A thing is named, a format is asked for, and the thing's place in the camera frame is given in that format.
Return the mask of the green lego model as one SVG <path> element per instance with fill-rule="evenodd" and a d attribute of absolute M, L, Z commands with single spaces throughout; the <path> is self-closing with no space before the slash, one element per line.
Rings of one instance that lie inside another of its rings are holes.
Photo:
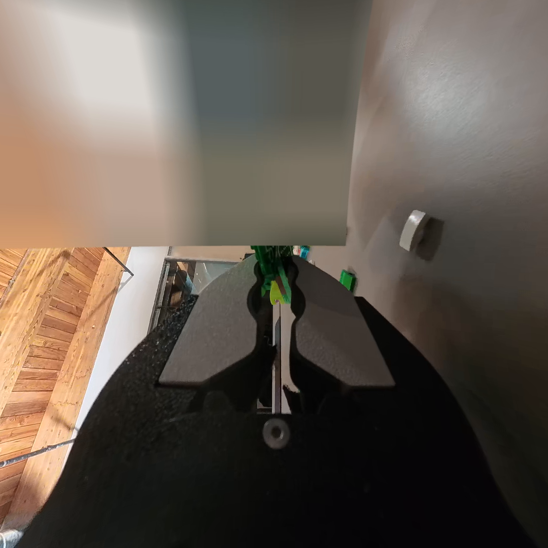
<path fill-rule="evenodd" d="M 292 245 L 253 245 L 262 275 L 261 297 L 272 305 L 291 305 L 298 270 Z"/>

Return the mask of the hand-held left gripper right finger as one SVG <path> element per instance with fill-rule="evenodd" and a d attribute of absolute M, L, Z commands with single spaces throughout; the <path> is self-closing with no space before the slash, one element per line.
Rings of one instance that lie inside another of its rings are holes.
<path fill-rule="evenodd" d="M 394 378 L 353 293 L 308 261 L 293 257 L 289 412 L 319 412 L 334 397 L 392 389 Z"/>

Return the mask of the glass partition window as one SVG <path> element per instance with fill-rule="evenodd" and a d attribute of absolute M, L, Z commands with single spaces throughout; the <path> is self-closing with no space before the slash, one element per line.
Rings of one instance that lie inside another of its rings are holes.
<path fill-rule="evenodd" d="M 234 261 L 164 259 L 147 332 L 168 320 L 190 296 L 236 265 Z"/>

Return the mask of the white curved lego brick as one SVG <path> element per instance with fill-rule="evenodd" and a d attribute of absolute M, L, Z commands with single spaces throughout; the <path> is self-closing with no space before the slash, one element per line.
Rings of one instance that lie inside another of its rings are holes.
<path fill-rule="evenodd" d="M 400 236 L 400 247 L 424 261 L 432 261 L 441 244 L 444 221 L 422 210 L 413 210 Z"/>

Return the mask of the black metal rail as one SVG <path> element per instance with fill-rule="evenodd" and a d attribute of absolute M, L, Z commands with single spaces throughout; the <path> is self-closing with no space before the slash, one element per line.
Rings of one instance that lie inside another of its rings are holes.
<path fill-rule="evenodd" d="M 130 277 L 133 277 L 134 276 L 134 273 L 127 267 L 127 265 L 122 262 L 111 250 L 109 250 L 107 247 L 103 247 L 103 250 L 110 256 L 113 258 L 113 260 L 118 264 L 120 265 L 120 267 L 122 268 L 123 272 L 127 273 Z"/>
<path fill-rule="evenodd" d="M 35 457 L 35 456 L 40 456 L 42 454 L 49 453 L 49 452 L 57 450 L 61 447 L 71 445 L 72 443 L 75 442 L 75 440 L 76 440 L 76 438 L 71 438 L 71 439 L 66 440 L 64 442 L 48 445 L 48 446 L 43 447 L 41 449 L 34 450 L 34 451 L 29 452 L 29 453 L 21 454 L 19 456 L 15 456 L 15 457 L 3 460 L 3 461 L 1 461 L 1 469 L 6 468 L 7 466 L 17 464 L 19 462 L 26 461 L 30 458 Z"/>

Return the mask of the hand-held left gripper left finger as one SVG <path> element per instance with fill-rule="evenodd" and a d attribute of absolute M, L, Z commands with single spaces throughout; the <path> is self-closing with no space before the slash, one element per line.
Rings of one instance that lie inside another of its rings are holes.
<path fill-rule="evenodd" d="M 245 259 L 197 297 L 158 383 L 195 392 L 191 410 L 220 392 L 238 412 L 255 412 L 272 383 L 272 305 L 256 259 Z"/>

